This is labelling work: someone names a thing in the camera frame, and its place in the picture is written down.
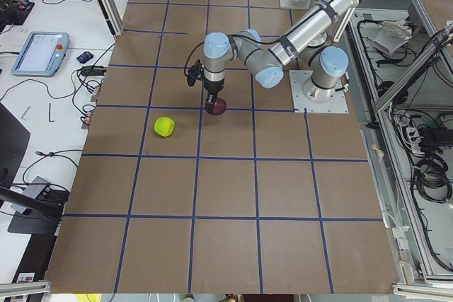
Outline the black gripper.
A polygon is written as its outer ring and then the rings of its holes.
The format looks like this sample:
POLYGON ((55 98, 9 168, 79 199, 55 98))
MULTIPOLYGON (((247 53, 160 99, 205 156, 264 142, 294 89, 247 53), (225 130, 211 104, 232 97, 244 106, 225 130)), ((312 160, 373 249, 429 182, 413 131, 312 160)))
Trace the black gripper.
POLYGON ((204 82, 204 89, 207 91, 207 98, 205 101, 205 109, 213 110, 214 102, 218 97, 220 91, 223 90, 224 81, 206 81, 204 82))

